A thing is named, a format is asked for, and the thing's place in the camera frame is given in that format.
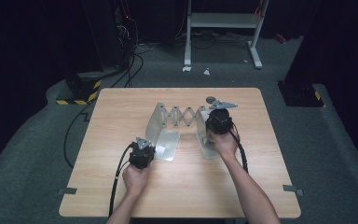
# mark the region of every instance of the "white shelf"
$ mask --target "white shelf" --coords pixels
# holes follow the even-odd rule
[[[188,0],[187,11],[187,32],[185,48],[184,71],[191,70],[191,28],[192,27],[217,27],[217,28],[251,28],[255,29],[253,40],[248,42],[249,50],[255,63],[256,69],[262,69],[255,45],[263,25],[269,0],[265,0],[261,8],[261,16],[254,18],[254,14],[246,13],[192,13],[191,0]]]
[[[255,28],[253,14],[192,13],[191,27]]]

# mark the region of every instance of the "human arm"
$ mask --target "human arm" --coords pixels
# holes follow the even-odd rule
[[[149,171],[150,165],[141,170],[130,164],[124,169],[123,179],[127,187],[127,192],[106,224],[130,223],[132,208],[135,206],[146,186]]]
[[[275,208],[267,194],[249,176],[235,157],[238,144],[233,136],[230,133],[211,133],[211,136],[213,137],[216,151],[228,168],[242,211],[249,223],[280,223]]]

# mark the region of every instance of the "electrical cord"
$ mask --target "electrical cord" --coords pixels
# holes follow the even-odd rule
[[[89,122],[90,119],[88,117],[89,113],[84,113],[84,111],[89,108],[90,105],[92,105],[94,102],[96,102],[96,99],[94,99],[90,104],[86,105],[76,116],[75,118],[72,120],[71,124],[69,125],[68,129],[66,130],[66,134],[65,134],[65,137],[63,139],[63,156],[65,157],[65,161],[66,163],[69,165],[69,167],[71,167],[72,169],[74,168],[74,165],[69,162],[69,159],[68,159],[68,155],[67,155],[67,152],[66,152],[66,142],[68,140],[68,135],[69,135],[69,131],[71,130],[72,128],[72,125],[74,125],[75,123],[75,120],[77,120],[77,118],[80,116],[80,115],[85,115],[85,118],[84,118],[84,121],[86,122]]]
[[[121,166],[121,163],[123,162],[124,157],[127,154],[127,151],[130,149],[130,147],[134,147],[134,142],[132,142],[131,144],[129,144],[127,146],[127,148],[124,150],[123,154],[121,155],[121,159],[120,162],[118,163],[117,166],[117,170],[116,170],[116,175],[115,175],[115,182],[113,183],[113,188],[112,188],[112,193],[110,196],[110,204],[109,204],[109,217],[112,216],[113,214],[113,205],[115,202],[115,196],[116,196],[116,189],[117,189],[117,182],[118,182],[118,176],[120,175],[121,169],[123,168],[123,166],[127,163],[127,161]]]
[[[142,67],[144,66],[144,59],[143,59],[140,55],[138,55],[138,54],[133,54],[133,56],[134,56],[134,58],[135,58],[135,56],[137,56],[139,59],[141,59],[141,66],[138,68],[138,70],[136,70],[136,72],[135,72],[132,76],[130,76],[129,80],[127,81],[127,83],[125,84],[124,87],[127,87],[127,85],[128,85],[129,83],[131,83],[131,80],[138,74],[138,72],[139,72],[139,71],[142,69]]]
[[[231,134],[231,136],[234,138],[234,140],[237,142],[238,148],[240,149],[240,153],[241,153],[242,167],[246,171],[246,173],[249,173],[248,160],[246,159],[245,150],[243,149],[243,146],[241,144],[240,135],[238,134],[238,136],[236,136],[231,130],[228,129],[228,127],[226,127],[226,125],[224,125],[222,120],[220,120],[216,115],[214,115],[214,117],[216,118],[217,121],[220,122],[220,124],[223,127],[225,127],[226,131],[228,131]],[[238,133],[237,126],[235,125],[235,123],[232,121],[231,121],[231,123],[232,123],[233,127],[235,128],[235,132]]]

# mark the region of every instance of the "forearm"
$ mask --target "forearm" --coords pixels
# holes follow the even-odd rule
[[[233,179],[241,208],[250,223],[279,223],[276,211],[265,192],[243,170],[235,157],[223,158]]]
[[[133,206],[135,206],[138,196],[126,193],[123,200],[113,212],[112,216],[107,220],[107,224],[128,224],[130,223],[131,212]]]

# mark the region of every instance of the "wooden table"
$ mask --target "wooden table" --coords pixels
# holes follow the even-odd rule
[[[167,110],[208,104],[207,96],[238,104],[230,116],[238,127],[249,174],[267,193],[278,216],[300,216],[292,185],[261,92],[255,88],[103,89],[78,153],[60,214],[64,217],[107,217],[114,176],[124,149],[146,125],[157,102]],[[181,134],[173,161],[153,160],[144,194],[133,217],[243,217],[231,177],[220,158],[206,160],[197,141],[196,122],[167,127]],[[126,192],[120,176],[115,205]]]

